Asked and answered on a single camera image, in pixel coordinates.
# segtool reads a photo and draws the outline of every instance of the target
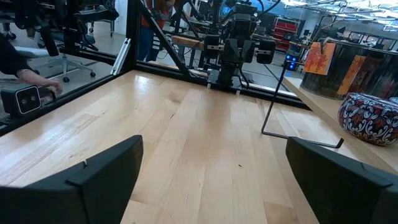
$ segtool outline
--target person in orange shirt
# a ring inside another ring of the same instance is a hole
[[[169,11],[175,4],[176,0],[157,0],[156,10],[158,12],[158,18],[156,20],[157,25],[160,29],[163,29],[166,19],[169,18]],[[147,7],[153,11],[152,0],[146,0]],[[140,30],[140,42],[138,60],[144,60],[147,58],[147,62],[150,60],[156,60],[159,50],[152,49],[152,40],[154,38],[154,31],[150,28],[148,22],[141,16],[141,30]]]

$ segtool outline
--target blue and red patterned bowl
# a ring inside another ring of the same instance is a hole
[[[338,110],[338,122],[358,139],[386,146],[398,139],[398,104],[363,93],[348,93]]]

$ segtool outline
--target orange painting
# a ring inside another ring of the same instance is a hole
[[[337,91],[337,94],[344,95],[348,92],[349,87],[354,81],[356,74],[361,69],[363,62],[365,61],[365,56],[355,55],[353,63],[349,66],[346,76],[344,77],[343,82],[340,85],[340,88]]]
[[[321,52],[321,43],[312,43],[304,64],[304,72],[327,75],[335,47],[335,43],[326,43]]]

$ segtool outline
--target thin black wire stand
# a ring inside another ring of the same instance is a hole
[[[283,135],[283,134],[277,134],[277,133],[270,133],[270,132],[264,131],[264,129],[266,128],[266,124],[267,124],[267,122],[268,122],[269,115],[271,114],[272,107],[274,106],[274,102],[275,102],[275,100],[276,100],[276,96],[277,96],[277,93],[278,93],[280,84],[282,84],[282,80],[284,79],[286,67],[287,67],[287,65],[288,65],[290,62],[291,62],[291,61],[288,61],[288,60],[287,60],[287,61],[284,63],[284,69],[283,69],[283,71],[282,71],[282,74],[280,75],[280,78],[279,78],[279,81],[278,81],[278,85],[276,86],[276,89],[275,89],[275,92],[274,92],[274,96],[272,97],[271,105],[269,105],[266,119],[264,120],[264,124],[262,124],[262,128],[261,128],[261,133],[262,133],[262,134],[266,134],[266,135],[274,136],[274,137],[278,137],[278,138],[284,138],[284,139],[289,138],[289,136],[286,136],[286,135]],[[344,139],[340,138],[340,141],[339,141],[339,142],[337,143],[337,145],[335,145],[335,146],[333,146],[333,145],[331,145],[331,144],[322,143],[322,142],[315,142],[315,141],[310,141],[310,140],[306,140],[306,141],[308,141],[308,142],[310,142],[310,143],[313,143],[313,144],[317,144],[317,145],[319,145],[319,146],[325,146],[325,147],[331,147],[331,148],[334,148],[334,149],[338,149],[338,148],[340,148],[341,145],[343,144]]]

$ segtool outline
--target orange artwork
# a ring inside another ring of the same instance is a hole
[[[349,87],[354,81],[356,74],[361,69],[363,62],[365,61],[365,56],[355,55],[353,63],[349,66],[346,76],[344,77],[343,82],[340,85],[340,88],[337,91],[337,94],[344,95],[348,92]]]
[[[335,47],[335,43],[326,43],[321,52],[321,43],[312,43],[304,64],[304,72],[327,75]]]

